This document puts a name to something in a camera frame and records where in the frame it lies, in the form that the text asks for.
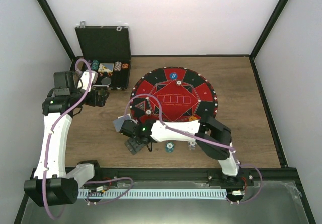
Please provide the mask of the blue small blind button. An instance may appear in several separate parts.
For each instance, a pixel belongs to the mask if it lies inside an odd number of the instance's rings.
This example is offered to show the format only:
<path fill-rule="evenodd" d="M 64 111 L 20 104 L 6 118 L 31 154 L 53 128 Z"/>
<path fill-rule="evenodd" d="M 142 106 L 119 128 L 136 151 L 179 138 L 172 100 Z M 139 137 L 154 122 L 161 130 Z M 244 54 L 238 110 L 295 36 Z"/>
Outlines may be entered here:
<path fill-rule="evenodd" d="M 175 72 L 173 72 L 169 75 L 169 77 L 170 77 L 170 79 L 175 80 L 175 79 L 177 79 L 178 76 Z"/>

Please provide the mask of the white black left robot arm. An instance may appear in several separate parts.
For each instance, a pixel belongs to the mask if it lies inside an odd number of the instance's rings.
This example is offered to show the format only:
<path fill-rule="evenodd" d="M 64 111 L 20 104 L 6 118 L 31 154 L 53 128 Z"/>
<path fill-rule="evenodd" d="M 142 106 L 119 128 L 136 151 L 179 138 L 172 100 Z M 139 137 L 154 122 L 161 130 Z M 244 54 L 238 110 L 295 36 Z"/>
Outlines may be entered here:
<path fill-rule="evenodd" d="M 103 173 L 96 160 L 81 161 L 70 172 L 65 169 L 67 136 L 83 105 L 103 107 L 109 96 L 107 86 L 97 85 L 95 71 L 85 71 L 75 80 L 74 71 L 56 72 L 54 88 L 42 104 L 44 136 L 40 159 L 32 179 L 25 181 L 24 191 L 39 207 L 73 204 L 78 190 L 86 183 L 96 186 Z"/>

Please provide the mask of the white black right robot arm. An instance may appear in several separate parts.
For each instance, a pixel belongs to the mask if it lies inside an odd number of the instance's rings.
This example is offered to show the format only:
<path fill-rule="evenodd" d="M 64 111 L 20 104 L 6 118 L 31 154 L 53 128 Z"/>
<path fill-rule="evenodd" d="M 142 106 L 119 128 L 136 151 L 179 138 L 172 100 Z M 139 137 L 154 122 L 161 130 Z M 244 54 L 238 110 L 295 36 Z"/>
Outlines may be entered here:
<path fill-rule="evenodd" d="M 218 160 L 227 184 L 235 185 L 242 178 L 240 162 L 234 155 L 236 149 L 233 147 L 231 130 L 214 117 L 206 115 L 189 122 L 147 120 L 140 123 L 127 114 L 114 120 L 113 125 L 117 133 L 128 137 L 125 146 L 133 155 L 159 142 L 195 143 L 207 156 Z"/>

